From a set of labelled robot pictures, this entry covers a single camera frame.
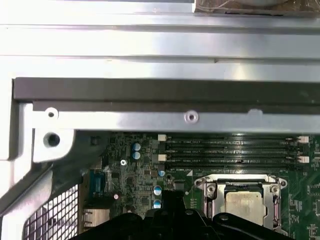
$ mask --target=metal frame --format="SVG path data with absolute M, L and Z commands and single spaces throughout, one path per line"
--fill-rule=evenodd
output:
M 193 10 L 192 3 L 1 1 L 1 200 L 35 162 L 68 163 L 71 171 L 75 165 L 65 156 L 74 152 L 76 130 L 320 133 L 318 114 L 198 112 L 197 123 L 188 124 L 184 112 L 58 111 L 50 119 L 32 103 L 12 101 L 12 79 L 18 77 L 320 82 L 319 19 L 207 16 Z M 318 104 L 308 92 L 300 94 Z M 42 140 L 49 132 L 70 132 L 71 147 L 41 159 L 49 155 Z M 86 166 L 81 164 L 79 175 Z M 54 183 L 56 174 L 38 176 L 24 195 L 7 202 L 1 240 L 22 238 L 25 220 L 62 188 Z
M 68 240 L 78 234 L 78 185 L 41 206 L 25 222 L 24 240 Z

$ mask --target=capacitor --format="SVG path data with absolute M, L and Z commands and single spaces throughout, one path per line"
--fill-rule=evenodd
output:
M 157 185 L 157 186 L 155 186 L 155 187 L 153 188 L 153 193 L 154 193 L 154 195 L 160 196 L 160 195 L 161 195 L 161 192 L 162 192 L 162 188 L 161 188 L 159 185 Z
M 133 157 L 135 160 L 138 160 L 138 159 L 141 157 L 141 154 L 140 154 L 140 152 L 135 151 L 134 153 L 132 153 L 132 157 Z
M 132 149 L 133 149 L 134 151 L 139 151 L 139 150 L 141 149 L 141 145 L 136 142 L 136 143 L 134 143 L 134 144 L 132 145 Z
M 156 199 L 153 201 L 153 208 L 154 209 L 160 209 L 161 208 L 161 201 L 159 199 Z
M 166 174 L 165 171 L 158 171 L 158 175 L 159 175 L 160 177 L 164 177 L 165 174 Z

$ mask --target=black plastic part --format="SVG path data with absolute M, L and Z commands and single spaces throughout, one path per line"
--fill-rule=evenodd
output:
M 320 84 L 181 79 L 17 77 L 18 101 L 320 104 Z
M 91 228 L 70 240 L 139 240 L 142 239 L 142 233 L 142 218 L 134 213 L 125 213 Z
M 292 238 L 260 226 L 230 213 L 219 213 L 212 219 L 212 226 L 222 239 L 292 240 Z

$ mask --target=metal mesh grille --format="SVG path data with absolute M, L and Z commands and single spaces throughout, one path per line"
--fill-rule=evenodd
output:
M 39 208 L 24 225 L 24 240 L 68 240 L 78 234 L 78 185 Z

